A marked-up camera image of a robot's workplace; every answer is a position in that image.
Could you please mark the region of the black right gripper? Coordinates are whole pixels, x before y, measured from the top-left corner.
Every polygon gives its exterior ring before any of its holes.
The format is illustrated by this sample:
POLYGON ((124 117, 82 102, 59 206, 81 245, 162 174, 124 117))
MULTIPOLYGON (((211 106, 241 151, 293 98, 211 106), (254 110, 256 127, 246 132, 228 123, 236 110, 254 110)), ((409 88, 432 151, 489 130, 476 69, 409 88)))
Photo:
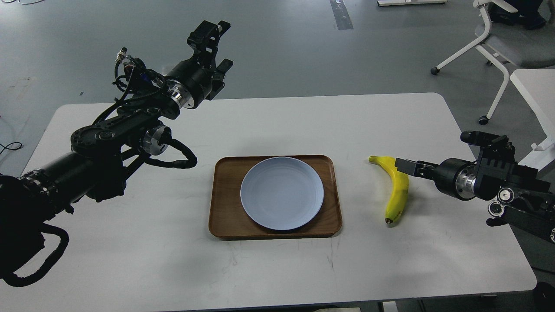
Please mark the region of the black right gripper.
POLYGON ((449 158, 439 165, 432 162, 395 159, 399 172, 424 179, 434 179, 436 188, 443 194, 459 200, 476 197, 473 187, 476 180, 474 163, 449 158))

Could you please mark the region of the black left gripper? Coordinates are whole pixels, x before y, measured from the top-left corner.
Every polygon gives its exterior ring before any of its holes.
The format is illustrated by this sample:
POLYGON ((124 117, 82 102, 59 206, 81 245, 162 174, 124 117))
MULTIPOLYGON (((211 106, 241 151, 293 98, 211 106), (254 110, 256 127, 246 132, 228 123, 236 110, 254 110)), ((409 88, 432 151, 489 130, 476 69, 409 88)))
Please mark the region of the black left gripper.
POLYGON ((224 59, 220 65, 203 67, 201 63, 214 63, 220 38, 231 28, 231 24, 221 20, 217 24, 203 20, 187 38, 193 49, 192 59, 176 65, 165 81, 168 96, 175 101, 178 109, 196 109, 203 100, 212 100, 225 87, 226 73, 234 65, 224 59))

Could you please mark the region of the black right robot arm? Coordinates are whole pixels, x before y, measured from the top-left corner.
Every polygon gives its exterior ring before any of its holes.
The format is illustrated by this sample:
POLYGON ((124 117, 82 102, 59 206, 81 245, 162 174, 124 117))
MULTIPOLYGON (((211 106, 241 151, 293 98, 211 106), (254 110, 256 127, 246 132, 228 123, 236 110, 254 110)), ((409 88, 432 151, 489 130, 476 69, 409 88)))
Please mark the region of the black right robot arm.
POLYGON ((489 200, 489 226, 513 225, 554 243, 554 194, 538 170, 519 165, 507 136, 465 131, 460 140, 478 146, 477 160, 449 158, 440 164, 397 158, 395 166, 410 176, 429 179, 439 192, 459 200, 489 200))

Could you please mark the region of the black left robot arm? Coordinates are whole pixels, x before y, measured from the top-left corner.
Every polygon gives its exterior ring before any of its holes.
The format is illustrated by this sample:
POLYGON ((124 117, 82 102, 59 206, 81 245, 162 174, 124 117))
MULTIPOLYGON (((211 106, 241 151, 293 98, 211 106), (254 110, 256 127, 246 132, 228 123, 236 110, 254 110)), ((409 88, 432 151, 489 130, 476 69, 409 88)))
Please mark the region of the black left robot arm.
POLYGON ((63 255, 68 233, 47 224, 73 213, 87 196, 96 202, 122 196, 143 165, 190 169, 194 153, 172 137, 160 118, 176 119, 223 88, 233 62, 216 64, 218 43, 230 23, 203 21, 187 39, 193 55, 162 75, 121 48, 114 85, 122 92, 97 118, 71 135, 71 151, 50 164, 14 177, 1 176, 1 279, 13 287, 43 278, 63 255))

